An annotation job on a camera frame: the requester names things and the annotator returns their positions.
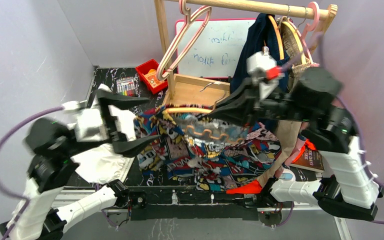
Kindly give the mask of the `orange wooden hanger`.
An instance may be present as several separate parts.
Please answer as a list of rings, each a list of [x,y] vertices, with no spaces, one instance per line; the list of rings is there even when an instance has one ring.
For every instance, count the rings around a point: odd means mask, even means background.
[[[214,102],[212,109],[197,108],[197,107],[173,107],[173,108],[166,108],[165,112],[167,112],[168,114],[194,113],[194,114],[208,115],[209,113],[212,112],[212,110],[214,110],[216,108],[216,104],[218,102],[220,102],[225,97],[227,97],[227,93],[228,93],[228,91],[224,90],[223,96]],[[197,136],[208,135],[208,138],[213,139],[213,140],[222,140],[223,138],[225,138],[224,141],[227,143],[230,143],[230,144],[239,144],[242,141],[246,140],[245,138],[239,137],[236,141],[233,141],[232,139],[229,139],[230,136],[228,134],[225,134],[225,133],[220,133],[219,136],[213,136],[213,132],[211,130],[208,130],[208,129],[203,130],[202,132],[195,132],[194,131],[193,134],[197,135]]]

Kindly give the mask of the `comic print shorts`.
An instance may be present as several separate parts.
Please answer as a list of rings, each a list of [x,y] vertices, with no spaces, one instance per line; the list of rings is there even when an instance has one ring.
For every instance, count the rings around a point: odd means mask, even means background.
[[[260,121],[241,127],[169,109],[169,105],[149,109],[133,121],[137,138],[157,136],[137,156],[145,186],[231,191],[261,176],[281,155],[280,141]]]

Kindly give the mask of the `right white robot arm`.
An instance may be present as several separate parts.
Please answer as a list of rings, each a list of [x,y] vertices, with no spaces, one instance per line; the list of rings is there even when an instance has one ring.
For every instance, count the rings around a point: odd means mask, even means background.
[[[210,112],[211,118],[238,126],[252,126],[258,119],[307,123],[301,133],[328,162],[333,175],[315,181],[270,178],[260,193],[266,206],[307,203],[338,218],[374,220],[376,200],[384,189],[361,160],[359,132],[351,113],[333,105],[342,86],[326,69],[310,67],[293,90],[275,91],[262,99],[248,78]]]

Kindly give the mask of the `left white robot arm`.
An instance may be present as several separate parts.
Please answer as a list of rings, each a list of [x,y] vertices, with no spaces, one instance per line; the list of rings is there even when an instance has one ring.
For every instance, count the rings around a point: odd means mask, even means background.
[[[98,89],[92,107],[87,107],[85,101],[69,101],[29,116],[6,133],[0,139],[0,150],[15,132],[30,125],[24,142],[34,157],[27,170],[23,194],[9,190],[0,182],[1,193],[19,199],[12,218],[0,224],[2,237],[59,240],[72,226],[98,211],[143,207],[145,193],[129,190],[119,179],[69,205],[58,208],[52,205],[79,166],[73,156],[110,144],[114,154],[132,158],[157,140],[157,135],[129,140],[110,111],[110,106],[127,110],[148,102],[146,97]]]

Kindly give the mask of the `beige shorts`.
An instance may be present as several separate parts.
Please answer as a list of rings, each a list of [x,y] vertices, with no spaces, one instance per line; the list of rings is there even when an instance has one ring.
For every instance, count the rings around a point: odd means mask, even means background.
[[[299,76],[309,67],[315,67],[317,64],[309,61],[307,64],[299,64],[291,66],[288,77],[288,89],[292,90],[298,82]],[[289,165],[298,156],[301,147],[305,141],[299,139],[300,131],[306,126],[305,123],[289,120],[280,120],[275,129],[274,135],[278,138],[281,145],[281,153],[279,157],[272,163],[271,167],[256,180],[264,187],[271,177],[280,177],[284,170],[283,164]]]

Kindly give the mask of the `orange hanger with navy shorts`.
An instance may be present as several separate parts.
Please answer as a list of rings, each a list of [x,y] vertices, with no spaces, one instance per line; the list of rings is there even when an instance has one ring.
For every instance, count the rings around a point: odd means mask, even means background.
[[[282,42],[282,37],[278,24],[273,15],[267,14],[266,17],[266,37],[264,39],[264,46],[268,47],[271,56],[277,60],[284,60],[285,53]]]

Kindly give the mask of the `navy blue shorts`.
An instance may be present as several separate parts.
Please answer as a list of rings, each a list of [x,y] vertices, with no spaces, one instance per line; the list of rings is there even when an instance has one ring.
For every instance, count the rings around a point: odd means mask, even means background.
[[[236,69],[230,80],[229,91],[232,94],[242,83],[245,78],[250,75],[247,72],[247,59],[257,52],[261,52],[265,47],[264,40],[266,35],[266,15],[260,13],[255,22],[248,28],[245,44],[243,45],[239,59],[236,61]],[[284,60],[276,60],[278,66],[282,66],[290,60],[290,57],[285,53]]]

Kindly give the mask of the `yellow hanger with beige shorts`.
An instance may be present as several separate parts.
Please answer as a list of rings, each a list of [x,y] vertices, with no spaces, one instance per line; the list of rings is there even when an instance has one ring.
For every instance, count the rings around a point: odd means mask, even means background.
[[[294,66],[302,65],[307,62],[307,59],[303,53],[303,45],[300,37],[294,25],[289,21],[289,18],[283,16],[280,19],[280,34],[284,50],[288,54],[289,58],[299,55],[299,60],[296,60]]]

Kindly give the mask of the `pink hanger far right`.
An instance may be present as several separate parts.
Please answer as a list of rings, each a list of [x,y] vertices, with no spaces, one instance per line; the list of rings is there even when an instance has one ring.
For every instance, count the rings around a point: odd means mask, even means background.
[[[307,7],[304,8],[305,10],[305,16],[304,16],[304,21],[301,22],[298,26],[300,26],[301,24],[303,24],[307,19],[309,19],[310,17],[308,16],[308,10],[309,9],[312,9],[313,10],[313,22],[310,24],[310,23],[307,23],[303,29],[303,32],[300,33],[300,31],[298,30],[298,28],[294,25],[296,31],[297,31],[297,34],[300,38],[300,41],[302,43],[302,47],[303,47],[303,51],[301,51],[299,54],[304,54],[304,56],[306,57],[306,63],[304,64],[301,64],[301,65],[305,65],[308,63],[308,61],[312,64],[313,63],[313,60],[312,60],[312,56],[310,54],[310,51],[309,51],[309,47],[306,43],[306,36],[309,32],[312,32],[316,29],[318,23],[319,23],[319,20],[320,20],[320,8],[319,8],[319,5],[317,2],[315,1],[311,1]],[[294,58],[296,58],[296,61],[299,60],[300,56],[299,55],[296,55]]]

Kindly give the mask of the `orange shorts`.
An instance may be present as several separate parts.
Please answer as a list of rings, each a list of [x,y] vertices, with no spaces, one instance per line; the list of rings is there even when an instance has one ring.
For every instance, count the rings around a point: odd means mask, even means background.
[[[234,195],[234,194],[259,194],[262,191],[263,187],[260,185],[260,183],[257,180],[253,180],[252,182],[237,187],[226,190],[226,194]]]

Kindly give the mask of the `marker pen pack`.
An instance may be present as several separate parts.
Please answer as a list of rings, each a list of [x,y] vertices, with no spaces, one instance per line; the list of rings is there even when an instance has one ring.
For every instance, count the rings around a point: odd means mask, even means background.
[[[136,97],[136,83],[134,77],[122,77],[116,80],[116,93],[123,96]]]

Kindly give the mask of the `white cloth garment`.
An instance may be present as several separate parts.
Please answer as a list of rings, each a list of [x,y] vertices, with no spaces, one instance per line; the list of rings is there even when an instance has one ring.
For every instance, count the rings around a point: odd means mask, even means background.
[[[91,104],[99,103],[95,96]],[[121,110],[109,106],[110,116],[115,117],[115,125],[119,132],[126,135],[127,141],[136,139],[134,131],[135,114],[130,110]],[[79,167],[75,172],[90,184],[104,185],[113,180],[124,182],[134,162],[133,157],[124,157],[114,153],[111,143],[105,143],[99,147],[87,150],[72,157],[73,162]]]

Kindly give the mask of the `pink framed whiteboard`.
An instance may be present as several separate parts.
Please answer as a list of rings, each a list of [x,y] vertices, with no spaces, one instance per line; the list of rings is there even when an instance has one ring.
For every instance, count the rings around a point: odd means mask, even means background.
[[[210,20],[177,66],[182,75],[204,78],[233,76],[254,18]]]

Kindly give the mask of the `orange card box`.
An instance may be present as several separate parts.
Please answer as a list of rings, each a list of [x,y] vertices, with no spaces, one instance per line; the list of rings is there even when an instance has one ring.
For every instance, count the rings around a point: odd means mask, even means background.
[[[149,83],[149,86],[152,89],[158,88],[160,85],[162,85],[164,82],[160,81],[157,77],[157,70],[156,69],[150,69],[147,74],[144,75],[146,82]]]

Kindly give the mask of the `red plastic bin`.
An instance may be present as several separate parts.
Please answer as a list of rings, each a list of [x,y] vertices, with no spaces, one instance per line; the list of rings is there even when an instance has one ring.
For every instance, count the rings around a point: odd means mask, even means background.
[[[146,85],[152,94],[158,94],[168,87],[167,80],[158,80],[157,68],[159,63],[155,59],[150,59],[145,63],[135,67],[139,79]]]

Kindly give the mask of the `small red cloth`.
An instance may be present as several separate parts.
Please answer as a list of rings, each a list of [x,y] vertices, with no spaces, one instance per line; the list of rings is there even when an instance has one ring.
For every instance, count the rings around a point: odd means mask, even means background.
[[[295,157],[295,159],[292,161],[292,163],[295,163],[297,160],[299,160],[300,157],[305,153],[305,150],[316,151],[317,149],[316,149],[315,145],[307,139],[305,141],[304,145],[301,147],[299,154]]]

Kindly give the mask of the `dark book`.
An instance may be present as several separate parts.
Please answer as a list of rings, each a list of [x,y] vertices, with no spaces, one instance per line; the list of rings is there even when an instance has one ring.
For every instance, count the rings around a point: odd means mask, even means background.
[[[306,148],[304,152],[290,164],[290,166],[323,173],[325,171],[323,159],[323,156],[317,150]]]

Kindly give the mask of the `wooden clothes rack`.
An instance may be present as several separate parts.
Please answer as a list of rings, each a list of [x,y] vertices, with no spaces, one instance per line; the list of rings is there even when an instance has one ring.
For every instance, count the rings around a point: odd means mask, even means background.
[[[287,18],[297,17],[301,19],[304,19],[306,12],[304,6],[289,6],[285,4],[257,2],[253,0],[193,0],[192,4],[201,6],[195,12],[191,12],[190,8],[187,7],[186,0],[178,1],[179,12],[185,17],[185,27],[183,27],[180,33],[174,37],[173,41],[169,41],[164,1],[154,1],[160,42],[164,53],[157,70],[158,75],[166,78],[168,81],[168,92],[163,101],[163,104],[165,105],[210,105],[218,100],[218,96],[222,97],[224,95],[224,90],[229,93],[230,84],[227,82],[174,73],[174,69],[178,66],[179,62],[184,58],[207,26],[212,13],[212,7],[265,13],[269,15],[281,15],[282,17],[286,16]],[[337,15],[338,6],[336,4],[330,4],[326,10],[319,9],[319,12],[318,25],[312,32],[315,34],[325,34]],[[205,15],[203,23],[188,42],[187,46],[180,52],[179,56],[175,60],[172,60],[173,54],[178,49],[180,41],[184,37],[186,31],[201,15]],[[308,10],[308,16],[309,20],[313,20],[314,11],[312,9]],[[309,53],[311,54],[318,45],[313,43],[307,46],[309,47]]]

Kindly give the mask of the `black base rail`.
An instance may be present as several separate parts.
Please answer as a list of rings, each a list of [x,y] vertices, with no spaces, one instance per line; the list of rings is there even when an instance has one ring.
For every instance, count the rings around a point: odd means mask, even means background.
[[[256,221],[261,212],[278,212],[283,205],[266,195],[200,191],[192,186],[129,186],[142,203],[133,202],[132,220],[242,219]]]

